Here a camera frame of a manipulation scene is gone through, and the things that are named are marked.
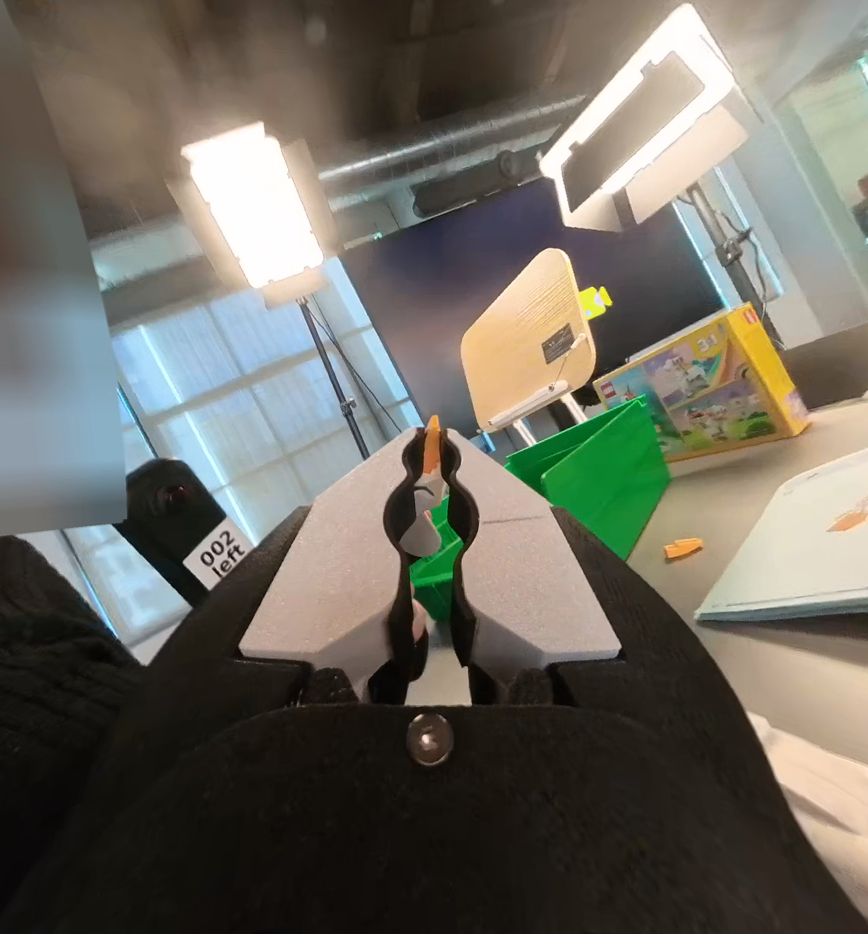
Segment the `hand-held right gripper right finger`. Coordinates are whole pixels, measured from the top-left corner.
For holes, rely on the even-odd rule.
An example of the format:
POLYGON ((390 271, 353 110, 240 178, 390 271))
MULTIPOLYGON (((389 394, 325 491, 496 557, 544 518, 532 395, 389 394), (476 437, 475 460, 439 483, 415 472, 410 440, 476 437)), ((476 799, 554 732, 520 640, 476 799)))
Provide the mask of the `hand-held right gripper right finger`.
POLYGON ((506 700, 523 671, 615 660, 620 640, 548 501, 453 429, 441 469, 462 543, 451 641, 471 700, 506 700))

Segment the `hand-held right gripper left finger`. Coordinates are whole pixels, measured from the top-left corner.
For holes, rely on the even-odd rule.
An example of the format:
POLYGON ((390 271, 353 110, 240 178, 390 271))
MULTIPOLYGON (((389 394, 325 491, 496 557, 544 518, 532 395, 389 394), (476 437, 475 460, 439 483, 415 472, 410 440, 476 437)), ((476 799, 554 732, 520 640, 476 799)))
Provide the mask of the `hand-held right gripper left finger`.
POLYGON ((409 429, 313 502, 239 642, 249 660, 340 669, 361 699, 403 701, 416 668, 402 539, 425 431, 409 429))

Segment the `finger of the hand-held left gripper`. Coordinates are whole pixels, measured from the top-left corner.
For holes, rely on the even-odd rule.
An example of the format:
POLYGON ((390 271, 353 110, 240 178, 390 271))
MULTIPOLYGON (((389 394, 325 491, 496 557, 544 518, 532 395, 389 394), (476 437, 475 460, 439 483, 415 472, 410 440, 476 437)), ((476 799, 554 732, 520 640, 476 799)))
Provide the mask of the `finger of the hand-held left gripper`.
POLYGON ((437 507, 417 509, 415 519, 398 541, 410 557, 432 557, 440 551, 441 535, 433 514, 437 507))

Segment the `person's left forearm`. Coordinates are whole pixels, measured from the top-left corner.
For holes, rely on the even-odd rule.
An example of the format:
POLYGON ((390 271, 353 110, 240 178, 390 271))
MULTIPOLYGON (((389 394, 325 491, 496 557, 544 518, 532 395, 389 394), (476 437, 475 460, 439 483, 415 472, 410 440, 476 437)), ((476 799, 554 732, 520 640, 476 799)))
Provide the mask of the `person's left forearm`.
POLYGON ((38 550, 0 537, 0 915, 65 824, 143 674, 38 550))

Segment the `yellow lego set box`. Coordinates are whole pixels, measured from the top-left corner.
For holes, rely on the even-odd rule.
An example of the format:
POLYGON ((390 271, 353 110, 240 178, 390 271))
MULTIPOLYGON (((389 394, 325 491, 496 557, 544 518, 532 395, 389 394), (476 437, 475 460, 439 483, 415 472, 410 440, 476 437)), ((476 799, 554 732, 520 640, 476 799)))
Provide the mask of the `yellow lego set box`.
POLYGON ((794 438, 811 424, 750 303, 656 346, 592 388, 608 410, 643 400, 667 463, 794 438))

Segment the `open lego instruction booklet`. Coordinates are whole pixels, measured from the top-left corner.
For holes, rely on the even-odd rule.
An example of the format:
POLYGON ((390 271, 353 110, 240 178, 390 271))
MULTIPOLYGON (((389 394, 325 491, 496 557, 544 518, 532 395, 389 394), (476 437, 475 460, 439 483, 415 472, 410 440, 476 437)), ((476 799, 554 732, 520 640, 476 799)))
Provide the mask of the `open lego instruction booklet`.
POLYGON ((868 613, 868 449, 778 490, 694 614, 705 623, 868 613))

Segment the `person's left hand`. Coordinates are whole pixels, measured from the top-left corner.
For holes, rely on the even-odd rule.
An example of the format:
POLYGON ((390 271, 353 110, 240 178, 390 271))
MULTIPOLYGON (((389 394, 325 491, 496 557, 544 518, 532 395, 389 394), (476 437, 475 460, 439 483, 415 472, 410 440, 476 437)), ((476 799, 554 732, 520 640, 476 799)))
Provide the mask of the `person's left hand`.
POLYGON ((431 617, 416 597, 415 585, 413 582, 410 583, 410 594, 412 607, 413 649, 411 665, 409 667, 408 682, 414 683, 418 681, 425 672, 429 654, 429 629, 431 625, 431 617))

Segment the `green divided parts bin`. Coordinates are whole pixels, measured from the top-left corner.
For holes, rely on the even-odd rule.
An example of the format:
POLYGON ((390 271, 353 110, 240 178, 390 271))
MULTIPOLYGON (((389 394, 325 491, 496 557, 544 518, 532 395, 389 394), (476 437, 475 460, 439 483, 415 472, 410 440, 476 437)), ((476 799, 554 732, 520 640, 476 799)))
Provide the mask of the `green divided parts bin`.
POLYGON ((501 465, 627 558, 670 482, 647 403, 622 403, 501 465))

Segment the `black light stand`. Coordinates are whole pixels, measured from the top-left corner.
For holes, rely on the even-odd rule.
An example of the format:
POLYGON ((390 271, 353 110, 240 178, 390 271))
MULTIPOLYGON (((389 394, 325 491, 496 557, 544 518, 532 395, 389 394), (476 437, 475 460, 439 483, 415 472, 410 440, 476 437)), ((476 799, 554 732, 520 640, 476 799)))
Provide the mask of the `black light stand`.
POLYGON ((319 360, 321 361, 323 370, 336 397, 337 406, 340 410, 340 413, 349 429, 362 461, 367 461, 370 457, 370 450, 365 438, 361 433, 361 430, 358 427, 354 415, 355 401, 353 398, 345 394, 343 387, 339 382, 336 370, 334 369, 330 356, 328 355, 326 347, 323 344, 323 340, 318 333, 316 321, 311 313, 307 298, 304 296, 297 298, 297 305, 300 309, 303 321, 305 322, 308 331, 311 334, 311 339, 315 344, 319 360))
POLYGON ((751 305, 777 350, 786 345, 768 311, 767 281, 753 228, 742 227, 714 206, 700 182, 686 188, 685 202, 695 211, 713 244, 720 267, 743 304, 751 305))

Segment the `large dark display screen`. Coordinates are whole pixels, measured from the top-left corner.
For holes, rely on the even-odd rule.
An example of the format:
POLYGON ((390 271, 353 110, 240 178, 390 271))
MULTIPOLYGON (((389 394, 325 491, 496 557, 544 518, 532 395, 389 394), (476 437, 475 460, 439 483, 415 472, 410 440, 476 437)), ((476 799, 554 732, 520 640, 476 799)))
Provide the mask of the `large dark display screen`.
POLYGON ((579 290, 612 306, 589 321, 592 379, 724 307, 672 205, 621 233, 564 225, 540 178, 344 253, 342 264, 419 415, 478 431, 461 364, 464 332, 545 249, 568 254, 579 290))

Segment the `bamboo book stand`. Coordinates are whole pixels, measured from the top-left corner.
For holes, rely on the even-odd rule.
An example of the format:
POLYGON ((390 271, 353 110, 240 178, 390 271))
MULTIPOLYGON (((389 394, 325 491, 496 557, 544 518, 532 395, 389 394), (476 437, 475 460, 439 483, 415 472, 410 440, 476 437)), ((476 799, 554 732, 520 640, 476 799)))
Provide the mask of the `bamboo book stand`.
POLYGON ((539 252, 466 330, 460 354, 478 428, 487 434, 590 382, 596 346, 568 253, 539 252))

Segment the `rectangular studio light panel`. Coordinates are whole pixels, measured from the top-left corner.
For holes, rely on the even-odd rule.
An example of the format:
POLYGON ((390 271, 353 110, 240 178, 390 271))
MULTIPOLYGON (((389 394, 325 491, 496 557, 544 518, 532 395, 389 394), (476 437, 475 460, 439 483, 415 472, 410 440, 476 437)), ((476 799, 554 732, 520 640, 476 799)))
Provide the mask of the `rectangular studio light panel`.
POLYGON ((250 123, 183 146, 180 156, 168 187, 230 291, 256 290, 275 307, 324 287, 340 239, 303 139, 282 143, 250 123))
POLYGON ((565 227, 644 223, 748 140, 759 116, 691 3, 677 6, 537 160, 565 227))

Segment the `black video bar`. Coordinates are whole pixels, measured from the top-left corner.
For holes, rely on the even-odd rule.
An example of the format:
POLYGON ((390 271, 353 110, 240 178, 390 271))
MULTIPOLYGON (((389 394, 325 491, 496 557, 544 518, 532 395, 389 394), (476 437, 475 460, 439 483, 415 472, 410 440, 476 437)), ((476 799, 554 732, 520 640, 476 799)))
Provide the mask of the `black video bar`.
POLYGON ((480 162, 459 173, 412 187, 415 216, 439 216, 496 193, 517 188, 539 174, 537 157, 541 146, 504 149, 490 161, 480 162))

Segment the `closed white instruction booklets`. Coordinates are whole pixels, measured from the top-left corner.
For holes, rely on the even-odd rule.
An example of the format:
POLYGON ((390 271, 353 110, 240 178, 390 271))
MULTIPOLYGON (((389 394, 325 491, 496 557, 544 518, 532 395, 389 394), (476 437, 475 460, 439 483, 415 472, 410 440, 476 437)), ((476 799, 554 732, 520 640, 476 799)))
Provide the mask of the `closed white instruction booklets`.
POLYGON ((868 919, 868 766, 747 716, 805 836, 868 919))

